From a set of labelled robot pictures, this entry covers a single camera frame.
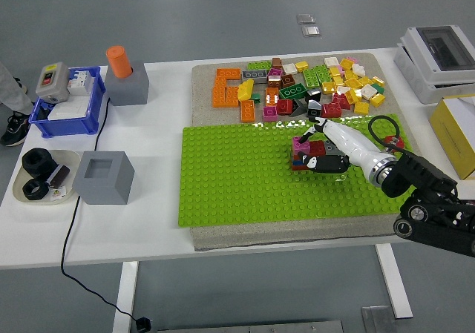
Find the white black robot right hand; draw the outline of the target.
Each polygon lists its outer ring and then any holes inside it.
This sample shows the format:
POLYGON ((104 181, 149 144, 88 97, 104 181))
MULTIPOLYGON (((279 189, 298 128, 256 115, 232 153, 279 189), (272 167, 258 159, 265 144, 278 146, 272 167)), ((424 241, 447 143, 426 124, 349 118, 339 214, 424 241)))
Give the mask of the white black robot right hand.
POLYGON ((298 140, 305 143, 313 134, 323 133, 349 157, 352 165, 360 167, 366 178, 375 176, 383 167, 397 161, 396 157, 380 151, 366 136, 354 128, 329 119, 317 117, 315 123, 298 140))

